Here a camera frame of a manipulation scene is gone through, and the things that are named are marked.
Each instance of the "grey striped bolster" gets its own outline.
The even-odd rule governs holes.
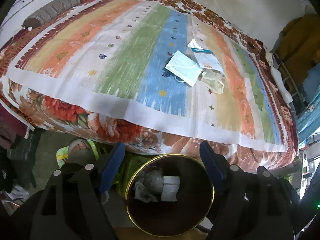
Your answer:
[[[27,17],[23,22],[23,26],[26,28],[29,26],[32,28],[39,27],[52,20],[60,13],[79,4],[80,0],[53,0]]]

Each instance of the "silver screw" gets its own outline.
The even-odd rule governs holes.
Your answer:
[[[234,164],[230,166],[230,169],[232,171],[239,171],[239,167],[237,165],[234,165]]]
[[[263,176],[265,176],[265,177],[270,177],[270,172],[269,171],[264,171],[263,173]]]
[[[59,176],[61,174],[61,171],[60,170],[55,170],[54,172],[53,172],[53,175],[54,176]]]
[[[87,171],[89,170],[92,170],[94,168],[94,165],[92,163],[89,163],[87,164],[85,167],[84,167]]]

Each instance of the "bed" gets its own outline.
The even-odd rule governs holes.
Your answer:
[[[207,140],[246,171],[292,162],[297,133],[262,42],[192,0],[80,1],[1,48],[0,96],[15,115],[139,154],[199,158]],[[192,39],[221,62],[222,94],[165,71]]]

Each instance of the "floral bedsheet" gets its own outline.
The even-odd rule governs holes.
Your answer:
[[[81,0],[82,4],[94,0]],[[196,4],[191,0],[148,0],[157,1],[164,6],[174,8],[181,13],[192,14],[200,21],[215,27],[233,41],[244,46],[256,55],[257,62],[264,78],[273,89],[272,97],[275,107],[285,120],[285,133],[288,138],[286,153],[256,151],[240,145],[226,145],[209,142],[212,149],[224,155],[230,163],[239,165],[246,171],[255,171],[260,165],[268,169],[282,167],[290,163],[296,156],[297,135],[292,124],[292,117],[285,105],[270,73],[270,67],[265,59],[262,43],[239,32],[211,10]],[[183,137],[165,133],[130,123],[122,119],[114,119],[102,114],[86,111],[80,106],[63,102],[59,99],[37,93],[26,86],[14,83],[6,77],[9,63],[17,53],[42,30],[64,17],[68,12],[59,15],[50,22],[27,32],[21,30],[14,38],[7,42],[0,52],[0,90],[1,100],[12,110],[31,124],[48,130],[59,130],[83,138],[105,143],[122,141],[127,150],[140,154],[183,153],[199,158],[199,145],[203,141],[199,138]]]

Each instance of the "gold rim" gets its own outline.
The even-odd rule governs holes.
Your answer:
[[[204,165],[203,165],[201,162],[199,162],[197,159],[195,159],[195,158],[193,158],[193,157],[191,157],[191,156],[189,156],[189,155],[180,154],[180,153],[166,153],[166,154],[161,154],[161,155],[159,155],[159,156],[157,156],[157,157],[154,157],[154,158],[152,158],[151,160],[147,161],[145,164],[143,164],[143,165],[133,174],[133,176],[132,176],[131,179],[129,180],[129,183],[128,183],[127,188],[126,188],[126,190],[125,190],[124,200],[125,200],[125,201],[128,200],[128,194],[129,194],[130,187],[131,187],[131,185],[132,185],[135,177],[137,176],[137,174],[138,174],[143,168],[145,168],[147,165],[149,165],[150,163],[152,163],[152,162],[155,161],[155,160],[161,159],[161,158],[163,158],[163,157],[165,157],[165,156],[174,156],[174,155],[178,155],[178,156],[181,156],[181,157],[189,158],[189,159],[193,160],[194,162],[198,163],[198,164],[206,171]],[[180,236],[180,235],[183,235],[183,234],[191,231],[192,229],[194,229],[197,225],[199,225],[199,224],[206,218],[207,214],[208,214],[209,211],[210,211],[210,208],[211,208],[211,206],[212,206],[213,199],[214,199],[214,187],[213,187],[212,184],[211,184],[211,187],[212,187],[212,200],[211,200],[211,204],[210,204],[209,210],[208,210],[207,213],[205,214],[204,218],[202,218],[202,219],[201,219],[193,228],[191,228],[190,230],[188,230],[188,231],[186,231],[186,232],[184,232],[184,233],[178,234],[178,235],[174,235],[174,236]],[[133,223],[137,228],[139,228],[141,231],[147,233],[148,235],[157,236],[157,235],[153,235],[153,234],[151,234],[151,233],[143,230],[141,227],[139,227],[139,226],[137,225],[137,223],[134,221],[134,219],[131,217],[131,215],[130,215],[130,213],[129,213],[129,208],[128,208],[128,205],[127,205],[127,204],[125,205],[125,207],[126,207],[127,214],[128,214],[128,216],[129,216],[130,220],[132,221],[132,223]],[[174,237],[174,236],[157,236],[157,237]]]

